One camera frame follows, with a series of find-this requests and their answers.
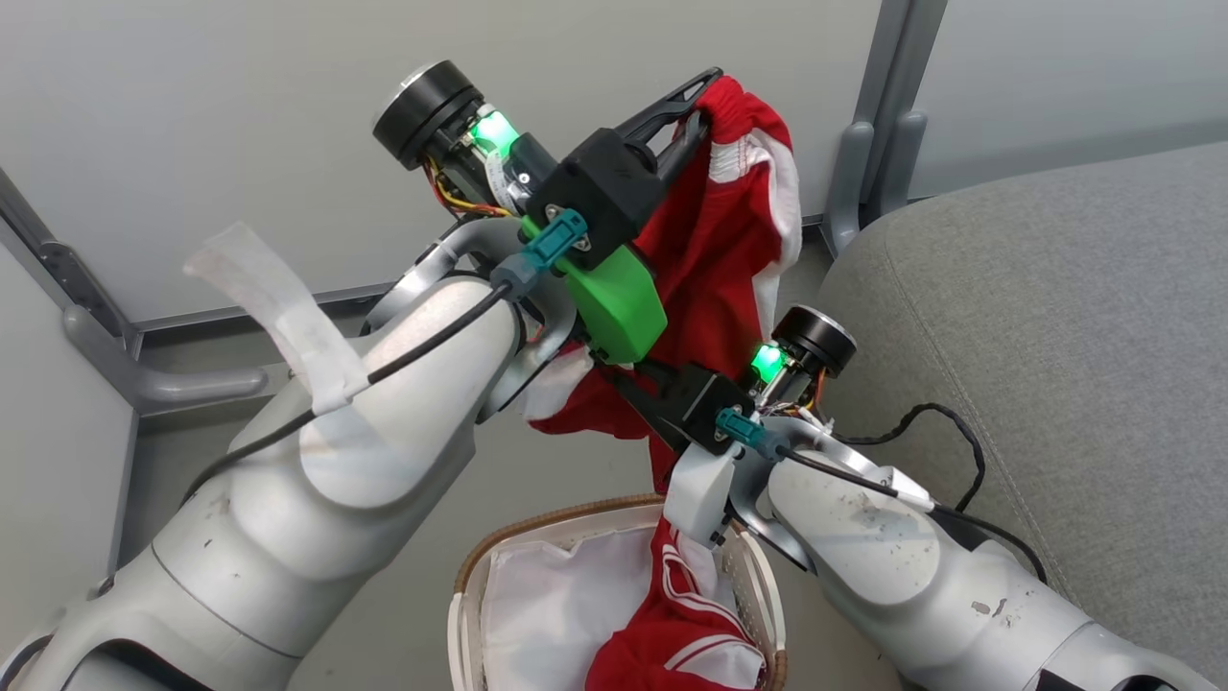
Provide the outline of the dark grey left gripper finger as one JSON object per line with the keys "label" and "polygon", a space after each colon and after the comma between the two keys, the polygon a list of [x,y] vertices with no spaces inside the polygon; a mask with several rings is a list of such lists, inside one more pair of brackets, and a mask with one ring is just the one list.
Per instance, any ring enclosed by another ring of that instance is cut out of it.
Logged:
{"label": "dark grey left gripper finger", "polygon": [[666,126],[685,122],[690,113],[698,109],[698,101],[702,93],[711,87],[711,83],[718,82],[723,75],[725,72],[720,68],[702,70],[688,82],[655,101],[653,104],[628,118],[628,122],[615,126],[615,131],[632,144],[648,145]]}
{"label": "dark grey left gripper finger", "polygon": [[682,122],[670,144],[657,157],[656,176],[662,182],[675,182],[693,162],[698,149],[709,137],[710,118],[702,112],[693,112]]}

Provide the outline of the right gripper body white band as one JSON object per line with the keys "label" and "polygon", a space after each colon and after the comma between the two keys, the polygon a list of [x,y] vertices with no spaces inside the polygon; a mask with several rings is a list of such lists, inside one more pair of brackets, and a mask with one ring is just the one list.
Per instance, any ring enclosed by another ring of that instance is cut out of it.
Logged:
{"label": "right gripper body white band", "polygon": [[663,515],[702,547],[723,542],[734,457],[743,450],[720,428],[720,412],[727,410],[753,419],[756,406],[737,382],[717,371],[682,369],[663,394],[662,417],[686,441],[670,469]]}

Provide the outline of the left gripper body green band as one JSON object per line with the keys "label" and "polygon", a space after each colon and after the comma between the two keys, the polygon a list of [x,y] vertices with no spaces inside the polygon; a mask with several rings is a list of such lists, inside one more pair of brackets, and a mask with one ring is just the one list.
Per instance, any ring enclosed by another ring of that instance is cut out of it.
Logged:
{"label": "left gripper body green band", "polygon": [[641,362],[667,318],[656,279],[632,241],[664,198],[664,184],[602,128],[558,163],[526,203],[523,228],[535,236],[564,227],[571,245],[556,250],[561,272],[591,349],[608,365]]}

